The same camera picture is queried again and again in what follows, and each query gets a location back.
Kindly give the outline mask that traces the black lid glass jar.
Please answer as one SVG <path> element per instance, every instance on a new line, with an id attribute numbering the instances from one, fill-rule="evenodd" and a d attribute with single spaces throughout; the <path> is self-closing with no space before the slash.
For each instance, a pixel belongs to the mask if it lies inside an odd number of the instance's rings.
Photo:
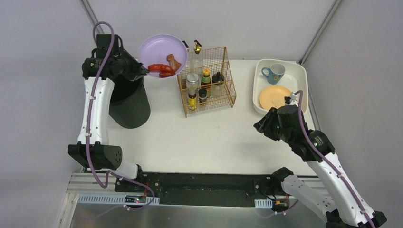
<path id="1" fill-rule="evenodd" d="M 222 95 L 224 81 L 225 76 L 220 71 L 217 71 L 212 76 L 212 94 L 214 96 L 218 97 Z"/>

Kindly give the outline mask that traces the silver lid spice jar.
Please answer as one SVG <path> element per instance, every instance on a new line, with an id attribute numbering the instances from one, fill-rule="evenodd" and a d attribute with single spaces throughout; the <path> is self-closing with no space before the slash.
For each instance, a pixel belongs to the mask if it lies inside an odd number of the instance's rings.
<path id="1" fill-rule="evenodd" d="M 198 83 L 199 83 L 199 76 L 196 73 L 189 73 L 186 76 L 186 88 L 189 97 L 196 95 Z"/>

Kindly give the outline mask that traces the blue white mug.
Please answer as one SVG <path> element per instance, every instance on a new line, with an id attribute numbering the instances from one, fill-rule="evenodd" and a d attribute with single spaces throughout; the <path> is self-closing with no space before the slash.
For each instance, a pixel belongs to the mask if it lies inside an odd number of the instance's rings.
<path id="1" fill-rule="evenodd" d="M 285 67 L 280 63 L 274 63 L 270 67 L 263 67 L 261 69 L 262 75 L 267 79 L 269 84 L 275 85 L 284 76 L 286 72 Z"/>

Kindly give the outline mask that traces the glass oil bottle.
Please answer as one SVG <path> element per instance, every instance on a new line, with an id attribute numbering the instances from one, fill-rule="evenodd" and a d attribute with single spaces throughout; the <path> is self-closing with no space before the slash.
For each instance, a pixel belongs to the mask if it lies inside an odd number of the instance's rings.
<path id="1" fill-rule="evenodd" d="M 196 73 L 197 75 L 201 76 L 202 75 L 202 70 L 204 67 L 204 59 L 202 56 L 202 46 L 199 43 L 198 40 L 194 40 L 194 54 L 192 56 L 191 60 L 191 69 L 192 72 Z"/>

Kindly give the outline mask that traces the glass bottle with brown sauce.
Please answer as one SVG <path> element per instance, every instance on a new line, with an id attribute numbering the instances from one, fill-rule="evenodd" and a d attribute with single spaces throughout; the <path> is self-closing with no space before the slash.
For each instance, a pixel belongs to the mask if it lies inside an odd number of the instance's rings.
<path id="1" fill-rule="evenodd" d="M 184 46 L 186 47 L 186 51 L 187 51 L 187 53 L 189 53 L 189 52 L 190 52 L 189 45 L 186 43 L 186 41 L 185 41 L 185 40 L 183 40 L 183 41 L 182 41 L 182 43 L 183 43 L 183 44 L 184 44 Z"/>

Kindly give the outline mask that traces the white rectangular basin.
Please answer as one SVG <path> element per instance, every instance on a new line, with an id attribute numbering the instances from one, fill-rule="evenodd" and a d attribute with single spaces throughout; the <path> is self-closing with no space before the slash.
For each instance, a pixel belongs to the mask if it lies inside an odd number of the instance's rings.
<path id="1" fill-rule="evenodd" d="M 285 67 L 284 76 L 276 84 L 270 84 L 264 70 L 272 64 L 281 64 Z M 285 105 L 284 97 L 289 96 L 292 92 L 302 90 L 302 111 L 306 113 L 308 110 L 308 81 L 305 68 L 296 62 L 283 61 L 276 59 L 262 59 L 256 65 L 254 84 L 253 84 L 253 105 L 255 110 L 265 115 L 270 108 L 279 108 Z"/>

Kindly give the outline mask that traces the yellow plate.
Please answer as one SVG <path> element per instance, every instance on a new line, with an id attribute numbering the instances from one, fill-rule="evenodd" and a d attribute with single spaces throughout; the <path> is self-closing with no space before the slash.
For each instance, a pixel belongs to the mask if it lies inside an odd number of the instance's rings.
<path id="1" fill-rule="evenodd" d="M 291 91 L 283 86 L 271 85 L 264 88 L 259 95 L 259 103 L 265 110 L 280 108 L 285 105 L 284 97 L 289 96 Z"/>

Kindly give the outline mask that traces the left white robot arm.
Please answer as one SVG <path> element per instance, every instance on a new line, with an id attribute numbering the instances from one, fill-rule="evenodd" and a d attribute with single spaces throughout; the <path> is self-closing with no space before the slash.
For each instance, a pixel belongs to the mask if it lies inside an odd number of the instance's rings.
<path id="1" fill-rule="evenodd" d="M 147 70 L 123 46 L 118 35 L 96 35 L 96 48 L 82 64 L 85 108 L 77 142 L 68 154 L 85 168 L 111 171 L 135 179 L 141 167 L 123 158 L 120 146 L 111 145 L 108 119 L 125 129 L 142 126 L 150 117 L 144 76 Z"/>

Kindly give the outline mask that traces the small black cap jar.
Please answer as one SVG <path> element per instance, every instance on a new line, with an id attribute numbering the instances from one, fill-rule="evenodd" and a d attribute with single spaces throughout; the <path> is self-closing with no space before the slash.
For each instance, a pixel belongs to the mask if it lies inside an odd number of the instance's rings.
<path id="1" fill-rule="evenodd" d="M 205 105 L 207 101 L 207 89 L 201 88 L 198 91 L 198 95 L 199 95 L 199 105 Z"/>

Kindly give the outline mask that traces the yellow cap green bottle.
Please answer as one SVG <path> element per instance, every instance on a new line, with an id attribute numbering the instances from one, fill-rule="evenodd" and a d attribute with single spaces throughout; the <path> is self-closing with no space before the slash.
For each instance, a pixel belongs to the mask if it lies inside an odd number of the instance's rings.
<path id="1" fill-rule="evenodd" d="M 211 71 L 208 68 L 203 69 L 202 71 L 202 80 L 201 80 L 201 88 L 205 88 L 207 91 L 207 97 L 211 96 Z"/>

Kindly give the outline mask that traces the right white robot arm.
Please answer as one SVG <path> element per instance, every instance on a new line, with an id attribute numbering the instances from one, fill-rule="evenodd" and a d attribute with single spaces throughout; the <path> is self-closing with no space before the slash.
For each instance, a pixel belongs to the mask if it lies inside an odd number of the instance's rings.
<path id="1" fill-rule="evenodd" d="M 295 197 L 327 228 L 379 228 L 386 223 L 386 215 L 373 210 L 344 173 L 328 137 L 308 129 L 297 105 L 271 108 L 254 128 L 274 141 L 284 141 L 315 172 L 329 195 L 312 189 L 286 167 L 272 173 L 273 190 Z"/>

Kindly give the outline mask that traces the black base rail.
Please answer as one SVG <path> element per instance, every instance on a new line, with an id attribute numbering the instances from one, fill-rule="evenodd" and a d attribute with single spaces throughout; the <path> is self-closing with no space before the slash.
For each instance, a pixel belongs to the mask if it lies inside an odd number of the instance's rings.
<path id="1" fill-rule="evenodd" d="M 116 180 L 115 191 L 154 193 L 163 205 L 253 207 L 255 200 L 281 200 L 286 193 L 270 174 L 196 174 L 144 172 L 140 185 Z"/>

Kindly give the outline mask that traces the small yellow label bottle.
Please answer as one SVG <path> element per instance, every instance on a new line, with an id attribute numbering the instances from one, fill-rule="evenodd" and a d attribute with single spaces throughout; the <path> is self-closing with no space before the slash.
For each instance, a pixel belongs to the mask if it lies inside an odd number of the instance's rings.
<path id="1" fill-rule="evenodd" d="M 197 108 L 197 95 L 188 94 L 188 109 L 194 111 Z"/>

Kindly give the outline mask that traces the purple plate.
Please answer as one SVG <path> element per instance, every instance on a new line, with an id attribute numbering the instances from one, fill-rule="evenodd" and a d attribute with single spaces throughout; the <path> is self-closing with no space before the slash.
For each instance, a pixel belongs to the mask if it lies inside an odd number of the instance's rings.
<path id="1" fill-rule="evenodd" d="M 148 68 L 152 64 L 169 64 L 167 56 L 172 54 L 181 64 L 176 74 L 180 73 L 188 61 L 185 44 L 177 37 L 169 34 L 157 34 L 146 39 L 139 48 L 138 61 Z"/>

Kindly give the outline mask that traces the red sausage pieces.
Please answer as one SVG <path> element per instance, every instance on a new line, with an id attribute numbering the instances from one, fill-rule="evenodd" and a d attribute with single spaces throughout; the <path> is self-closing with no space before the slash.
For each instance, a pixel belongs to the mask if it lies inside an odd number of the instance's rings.
<path id="1" fill-rule="evenodd" d="M 168 54 L 166 60 L 168 64 L 152 64 L 148 66 L 148 70 L 150 72 L 158 72 L 160 78 L 175 75 L 182 64 L 175 59 L 174 54 Z"/>

